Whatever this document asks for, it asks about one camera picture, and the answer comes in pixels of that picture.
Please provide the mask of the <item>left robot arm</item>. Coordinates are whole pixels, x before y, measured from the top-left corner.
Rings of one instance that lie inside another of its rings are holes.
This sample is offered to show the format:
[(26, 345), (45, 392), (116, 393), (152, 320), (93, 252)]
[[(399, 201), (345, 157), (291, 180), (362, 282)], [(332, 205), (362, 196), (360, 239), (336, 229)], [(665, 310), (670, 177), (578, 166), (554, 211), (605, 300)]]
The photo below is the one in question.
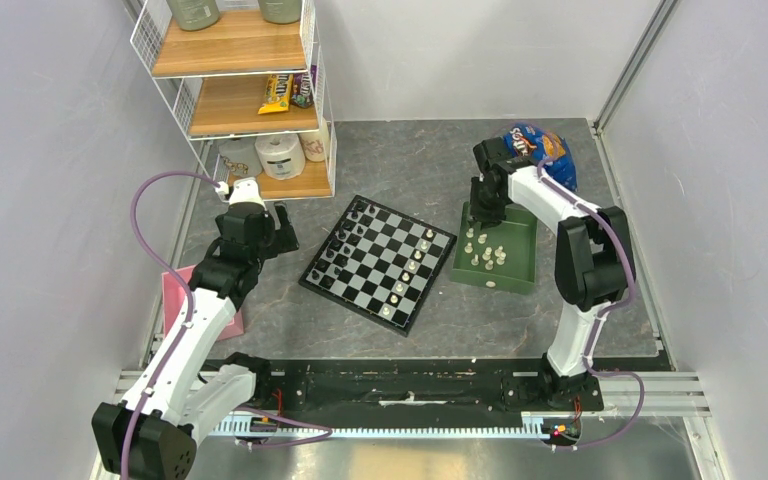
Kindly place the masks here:
[(264, 263), (298, 248), (285, 206), (268, 210), (257, 181), (215, 182), (228, 207), (218, 237), (184, 280), (185, 300), (157, 354), (116, 403), (91, 420), (103, 467), (123, 479), (184, 479), (198, 445), (236, 407), (267, 405), (274, 383), (263, 360), (227, 360), (214, 378), (192, 388), (219, 334), (257, 286)]

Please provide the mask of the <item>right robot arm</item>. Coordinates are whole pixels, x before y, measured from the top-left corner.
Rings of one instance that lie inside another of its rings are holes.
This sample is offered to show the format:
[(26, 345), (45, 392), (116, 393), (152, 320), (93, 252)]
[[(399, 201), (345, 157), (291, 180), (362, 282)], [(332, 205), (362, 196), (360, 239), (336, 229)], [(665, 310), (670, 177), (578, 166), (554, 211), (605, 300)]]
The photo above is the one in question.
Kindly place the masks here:
[(514, 156), (501, 137), (473, 148), (469, 221), (493, 228), (517, 205), (555, 235), (554, 279), (564, 304), (555, 338), (541, 359), (535, 398), (564, 408), (594, 380), (592, 352), (608, 314), (634, 294), (635, 269), (628, 218), (601, 208), (552, 178), (542, 161)]

